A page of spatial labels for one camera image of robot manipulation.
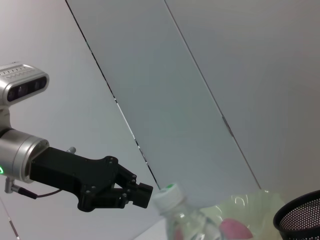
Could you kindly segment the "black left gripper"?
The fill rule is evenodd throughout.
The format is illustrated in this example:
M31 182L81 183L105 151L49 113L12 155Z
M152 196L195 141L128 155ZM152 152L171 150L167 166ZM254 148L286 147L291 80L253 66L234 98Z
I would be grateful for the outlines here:
M153 192L152 186L138 184L137 176L113 156L88 159L53 147L31 161L29 177L74 194L83 212L123 209L129 202L146 209ZM115 183L122 188L114 188Z

